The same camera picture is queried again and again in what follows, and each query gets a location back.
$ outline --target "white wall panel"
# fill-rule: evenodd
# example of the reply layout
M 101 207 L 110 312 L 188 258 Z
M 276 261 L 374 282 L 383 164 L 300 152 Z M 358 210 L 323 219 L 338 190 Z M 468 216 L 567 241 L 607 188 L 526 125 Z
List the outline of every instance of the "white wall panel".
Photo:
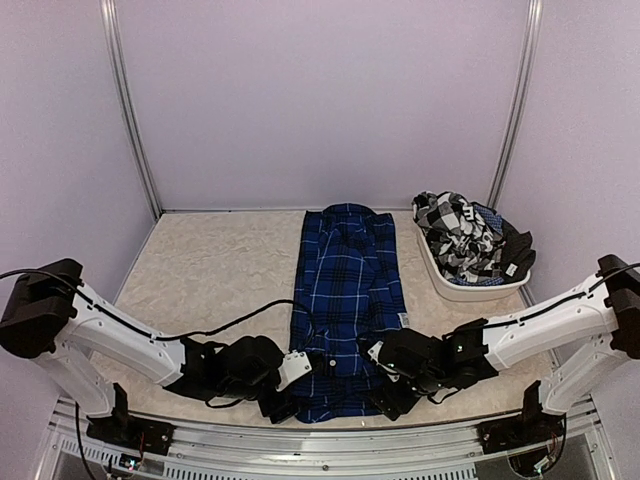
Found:
M 538 301 L 616 253 L 640 261 L 640 4 L 545 1 L 525 114 L 499 208 L 531 229 Z M 640 478 L 640 366 L 595 393 L 623 478 Z
M 0 272 L 68 256 L 113 299 L 152 220 L 99 3 L 0 2 L 0 58 Z M 58 389 L 1 348 L 0 379 L 0 478 L 26 479 Z
M 486 199 L 528 2 L 118 2 L 168 209 Z

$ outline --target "blue plaid shirt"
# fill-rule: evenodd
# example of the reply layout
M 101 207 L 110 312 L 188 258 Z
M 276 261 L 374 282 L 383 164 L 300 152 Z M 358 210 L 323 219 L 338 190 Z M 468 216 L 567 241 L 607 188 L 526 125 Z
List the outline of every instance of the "blue plaid shirt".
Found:
M 382 383 L 358 338 L 378 340 L 401 328 L 406 313 L 398 274 L 395 225 L 355 204 L 307 212 L 296 272 L 294 300 L 314 314 L 314 325 L 293 310 L 290 348 L 323 355 L 323 368 L 292 385 L 302 410 L 298 420 L 376 415 L 367 399 Z

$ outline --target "clothing pile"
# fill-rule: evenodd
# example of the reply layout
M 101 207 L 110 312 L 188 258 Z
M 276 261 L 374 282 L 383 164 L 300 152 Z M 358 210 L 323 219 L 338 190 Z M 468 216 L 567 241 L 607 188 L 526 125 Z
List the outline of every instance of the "clothing pile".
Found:
M 423 192 L 413 199 L 413 211 L 440 273 L 453 284 L 519 282 L 535 262 L 531 233 L 519 233 L 495 210 L 459 193 Z

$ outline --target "white laundry basket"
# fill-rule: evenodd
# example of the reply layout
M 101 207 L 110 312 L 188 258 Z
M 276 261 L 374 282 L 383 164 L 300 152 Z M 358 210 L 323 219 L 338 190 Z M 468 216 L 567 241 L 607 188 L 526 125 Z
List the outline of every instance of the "white laundry basket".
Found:
M 523 285 L 531 278 L 531 271 L 527 272 L 527 276 L 524 280 L 515 283 L 509 283 L 507 285 L 497 285 L 494 287 L 466 287 L 462 285 L 455 285 L 442 276 L 438 265 L 436 264 L 431 250 L 427 245 L 427 240 L 424 238 L 424 234 L 419 227 L 416 231 L 418 237 L 418 245 L 422 252 L 422 258 L 427 266 L 427 271 L 433 282 L 433 286 L 436 287 L 436 291 L 441 297 L 451 300 L 452 302 L 486 302 L 488 300 L 497 300 L 498 298 L 508 297 L 512 293 L 518 291 Z

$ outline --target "black cable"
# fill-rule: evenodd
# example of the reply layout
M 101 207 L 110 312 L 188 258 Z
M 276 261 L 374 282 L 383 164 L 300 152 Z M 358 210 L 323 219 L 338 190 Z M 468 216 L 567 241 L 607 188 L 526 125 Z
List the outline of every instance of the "black cable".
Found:
M 89 464 L 87 463 L 87 459 L 84 456 L 84 447 L 82 446 L 82 435 L 80 434 L 80 405 L 76 402 L 76 436 L 78 437 L 78 450 L 80 450 L 80 459 L 82 460 L 82 464 L 84 465 L 84 469 L 87 471 L 87 475 L 91 480 L 97 480 L 96 477 L 91 472 L 89 468 Z
M 209 407 L 209 408 L 213 408 L 213 409 L 218 409 L 218 408 L 231 408 L 231 407 L 235 407 L 236 405 L 238 405 L 240 402 L 242 402 L 242 398 L 239 398 L 237 400 L 234 400 L 233 402 L 229 402 L 229 403 L 223 403 L 222 405 L 211 405 L 209 402 L 211 400 L 207 400 L 206 402 L 204 402 L 204 404 Z
M 551 471 L 551 469 L 555 467 L 558 464 L 558 462 L 560 462 L 560 458 L 562 458 L 562 454 L 564 453 L 564 447 L 567 444 L 567 414 L 566 413 L 564 414 L 563 419 L 564 419 L 564 422 L 562 425 L 562 445 L 560 445 L 560 451 L 558 452 L 558 456 L 554 459 L 551 466 L 543 472 L 545 474 Z
M 606 275 L 602 279 L 598 280 L 598 282 L 594 283 L 593 286 L 589 289 L 589 293 L 593 293 L 593 291 L 596 288 L 598 288 L 600 285 L 602 285 L 607 280 L 610 280 L 611 278 L 615 277 L 616 275 L 618 275 L 620 273 L 623 273 L 623 272 L 626 272 L 627 270 L 632 270 L 632 269 L 638 268 L 638 267 L 640 267 L 640 262 L 632 263 L 631 265 L 627 265 L 625 267 L 619 268 L 615 272 L 611 272 L 609 275 Z
M 205 337 L 210 337 L 213 335 L 216 335 L 220 332 L 223 332 L 224 330 L 227 330 L 228 328 L 234 327 L 235 325 L 238 325 L 239 323 L 244 322 L 245 320 L 249 320 L 250 318 L 264 312 L 265 310 L 270 309 L 271 307 L 274 307 L 276 305 L 280 305 L 280 304 L 289 304 L 289 305 L 293 305 L 294 307 L 298 307 L 301 308 L 302 310 L 305 311 L 305 313 L 307 315 L 309 315 L 309 322 L 311 323 L 311 337 L 313 337 L 313 335 L 315 335 L 315 325 L 314 325 L 314 321 L 313 321 L 313 313 L 311 312 L 311 310 L 309 310 L 309 308 L 306 305 L 303 305 L 300 302 L 296 302 L 295 300 L 289 300 L 286 298 L 280 299 L 280 300 L 275 300 L 271 303 L 268 303 L 266 305 L 263 305 L 262 307 L 258 308 L 257 310 L 254 310 L 251 313 L 248 313 L 247 315 L 244 315 L 240 318 L 237 318 L 235 320 L 232 320 L 229 323 L 226 323 L 224 325 L 222 325 L 221 327 L 215 328 L 213 330 L 209 330 L 209 331 L 201 331 L 201 330 L 195 330 L 192 332 L 187 332 L 187 333 L 182 333 L 180 335 L 173 335 L 173 336 L 168 336 L 168 337 L 155 337 L 153 336 L 153 334 L 151 334 L 150 332 L 147 332 L 146 330 L 142 330 L 141 328 L 136 327 L 135 325 L 131 325 L 129 322 L 127 322 L 126 320 L 124 320 L 123 318 L 120 318 L 118 315 L 116 315 L 115 313 L 107 310 L 106 308 L 104 308 L 102 305 L 98 304 L 98 303 L 94 303 L 93 300 L 91 300 L 90 297 L 88 297 L 87 295 L 85 295 L 82 291 L 80 291 L 78 289 L 78 287 L 76 287 L 75 285 L 73 285 L 71 282 L 65 280 L 64 278 L 51 273 L 51 272 L 47 272 L 45 270 L 39 270 L 36 268 L 21 268 L 21 269 L 17 269 L 17 270 L 11 270 L 9 272 L 5 272 L 0 274 L 0 280 L 3 280 L 5 278 L 14 276 L 14 275 L 21 275 L 21 274 L 38 274 L 38 275 L 44 275 L 50 278 L 53 278 L 55 280 L 57 280 L 58 282 L 62 283 L 63 285 L 65 285 L 67 288 L 69 288 L 71 291 L 73 291 L 74 293 L 76 293 L 78 296 L 80 296 L 84 301 L 86 301 L 92 308 L 95 308 L 96 310 L 98 310 L 99 312 L 104 313 L 106 316 L 108 316 L 109 318 L 115 320 L 116 322 L 118 322 L 120 325 L 128 328 L 129 330 L 132 330 L 134 332 L 136 332 L 139 335 L 142 335 L 146 338 L 152 338 L 158 342 L 170 342 L 172 340 L 181 340 L 183 338 L 188 338 L 191 337 L 193 335 L 204 335 Z
M 204 335 L 205 337 L 211 337 L 213 335 L 217 335 L 218 333 L 227 330 L 228 328 L 234 327 L 239 323 L 244 322 L 245 320 L 249 320 L 251 317 L 255 317 L 259 313 L 262 313 L 265 310 L 270 309 L 271 307 L 275 307 L 276 305 L 280 305 L 280 304 L 293 305 L 294 307 L 299 307 L 302 310 L 304 310 L 305 313 L 309 315 L 309 321 L 312 324 L 312 330 L 315 331 L 315 326 L 313 325 L 313 313 L 311 312 L 311 310 L 309 310 L 309 308 L 307 308 L 306 305 L 303 305 L 300 302 L 296 302 L 295 300 L 289 300 L 288 298 L 282 298 L 280 300 L 274 300 L 273 302 L 267 303 L 266 305 L 263 305 L 257 310 L 254 310 L 251 313 L 247 313 L 246 315 L 240 318 L 236 318 L 235 320 L 232 320 L 229 323 L 225 323 L 221 327 L 215 328 L 213 330 L 194 330 L 193 332 L 182 333 L 180 335 L 174 335 L 171 337 L 157 337 L 156 340 L 159 342 L 170 342 L 172 340 L 181 340 L 183 338 L 191 337 L 193 335 Z

